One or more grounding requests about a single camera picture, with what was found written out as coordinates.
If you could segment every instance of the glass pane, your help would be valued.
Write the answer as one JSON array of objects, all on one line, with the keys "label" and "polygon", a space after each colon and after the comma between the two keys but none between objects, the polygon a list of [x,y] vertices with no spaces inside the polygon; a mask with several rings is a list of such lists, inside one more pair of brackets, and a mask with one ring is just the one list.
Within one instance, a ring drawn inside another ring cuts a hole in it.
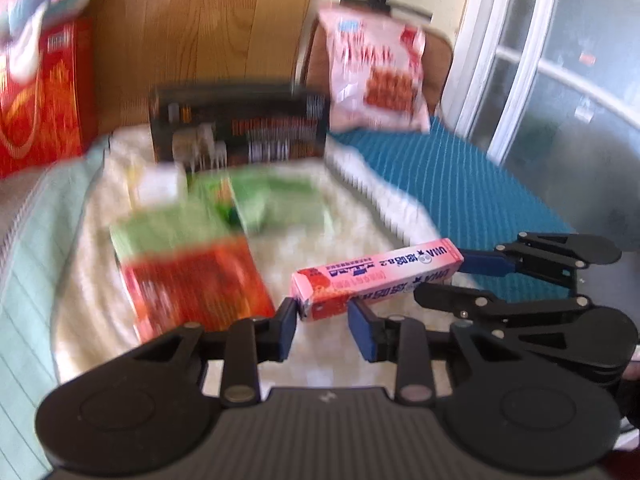
[{"label": "glass pane", "polygon": [[500,45],[522,52],[536,0],[509,0]]},{"label": "glass pane", "polygon": [[494,138],[517,70],[516,64],[498,58],[494,60],[470,137],[471,143],[484,152]]},{"label": "glass pane", "polygon": [[640,249],[640,131],[537,76],[505,166],[578,232]]},{"label": "glass pane", "polygon": [[640,110],[640,0],[558,0],[543,56]]}]

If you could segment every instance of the screw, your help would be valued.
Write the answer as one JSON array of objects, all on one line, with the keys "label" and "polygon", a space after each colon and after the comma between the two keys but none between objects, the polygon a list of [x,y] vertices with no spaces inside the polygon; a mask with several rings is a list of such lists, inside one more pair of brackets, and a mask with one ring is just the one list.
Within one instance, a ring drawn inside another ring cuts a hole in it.
[{"label": "screw", "polygon": [[245,384],[235,384],[225,390],[225,399],[229,402],[249,402],[255,397],[255,390]]},{"label": "screw", "polygon": [[318,397],[318,399],[322,400],[322,402],[324,402],[325,404],[328,404],[329,402],[331,402],[332,400],[337,399],[338,396],[336,394],[334,394],[333,392],[327,392],[325,394],[322,394],[321,396]]},{"label": "screw", "polygon": [[433,397],[433,390],[423,384],[408,384],[400,388],[400,396],[409,402],[425,402]]}]

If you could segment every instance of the light blue cloth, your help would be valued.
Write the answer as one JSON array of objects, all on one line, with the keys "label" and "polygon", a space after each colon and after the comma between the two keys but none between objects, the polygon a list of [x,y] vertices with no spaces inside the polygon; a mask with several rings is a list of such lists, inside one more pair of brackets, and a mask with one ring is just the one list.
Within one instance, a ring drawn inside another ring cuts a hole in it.
[{"label": "light blue cloth", "polygon": [[49,470],[34,432],[36,407],[58,380],[51,351],[56,289],[104,145],[46,171],[18,221],[0,288],[0,479],[36,480]]}]

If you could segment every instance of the plastic bag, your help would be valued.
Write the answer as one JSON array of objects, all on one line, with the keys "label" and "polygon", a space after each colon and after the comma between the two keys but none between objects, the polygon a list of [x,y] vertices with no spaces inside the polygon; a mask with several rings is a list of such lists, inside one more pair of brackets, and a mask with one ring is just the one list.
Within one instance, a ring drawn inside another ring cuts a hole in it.
[{"label": "plastic bag", "polygon": [[331,225],[322,195],[309,180],[266,168],[199,173],[191,179],[190,193],[213,204],[229,225],[240,226],[248,235]]},{"label": "plastic bag", "polygon": [[8,50],[12,79],[30,81],[38,69],[43,30],[78,16],[89,0],[0,0],[0,48]]},{"label": "plastic bag", "polygon": [[275,312],[246,239],[201,200],[135,214],[111,240],[142,342],[187,321],[218,331]]},{"label": "plastic bag", "polygon": [[424,32],[388,16],[344,7],[321,9],[319,17],[330,62],[331,129],[428,132]]}]

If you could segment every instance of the wooden door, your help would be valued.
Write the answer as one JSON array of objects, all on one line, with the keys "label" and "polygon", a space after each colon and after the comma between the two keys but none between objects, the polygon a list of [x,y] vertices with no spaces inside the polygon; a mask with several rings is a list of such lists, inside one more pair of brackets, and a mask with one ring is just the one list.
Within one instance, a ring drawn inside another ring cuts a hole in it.
[{"label": "wooden door", "polygon": [[92,0],[100,133],[148,121],[160,82],[291,78],[309,0]]}]

